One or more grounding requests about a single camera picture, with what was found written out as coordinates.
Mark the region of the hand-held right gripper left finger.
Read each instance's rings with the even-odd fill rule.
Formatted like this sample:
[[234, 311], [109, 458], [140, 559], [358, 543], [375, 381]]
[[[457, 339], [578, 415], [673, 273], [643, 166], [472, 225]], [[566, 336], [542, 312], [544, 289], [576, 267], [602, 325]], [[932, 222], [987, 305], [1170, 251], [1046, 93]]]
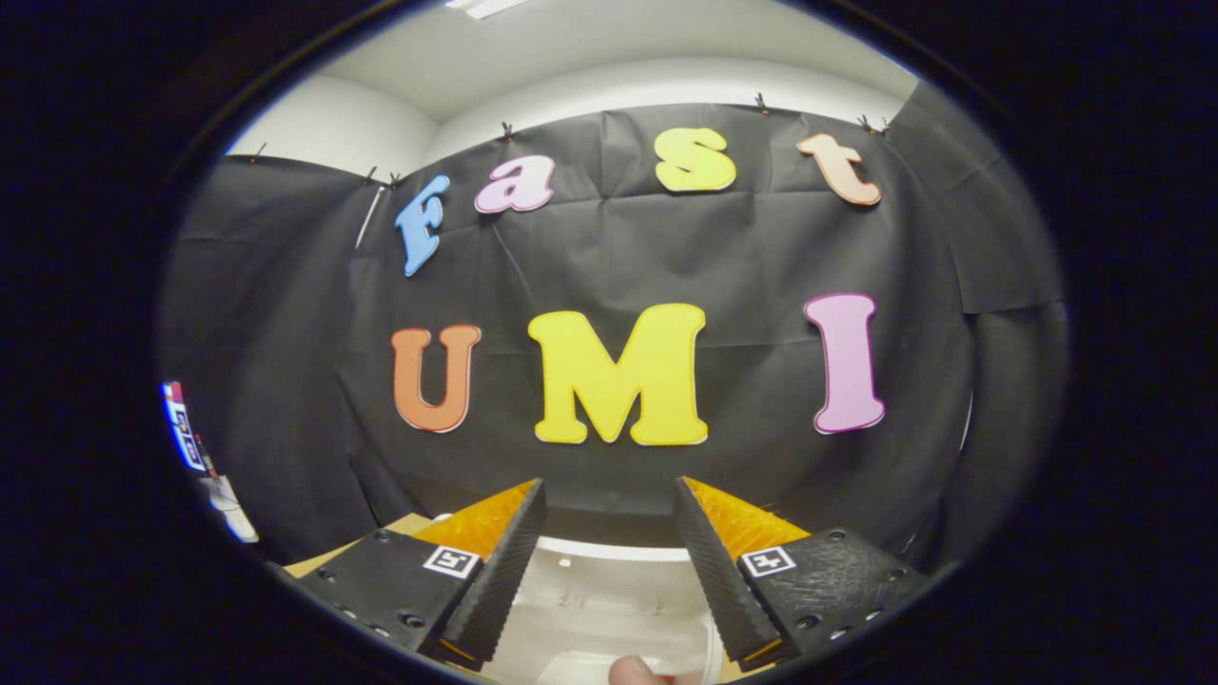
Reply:
[[304, 597], [413, 655], [493, 659], [544, 524], [544, 484], [523, 481], [419, 531], [378, 529], [303, 577]]

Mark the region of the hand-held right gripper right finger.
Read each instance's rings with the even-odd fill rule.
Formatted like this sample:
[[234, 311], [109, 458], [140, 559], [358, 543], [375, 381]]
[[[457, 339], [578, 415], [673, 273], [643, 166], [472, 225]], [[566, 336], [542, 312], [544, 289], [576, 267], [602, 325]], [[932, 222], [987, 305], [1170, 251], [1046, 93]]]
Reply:
[[726, 655], [744, 673], [829, 655], [928, 581], [856, 531], [810, 533], [688, 477], [675, 481], [674, 516]]

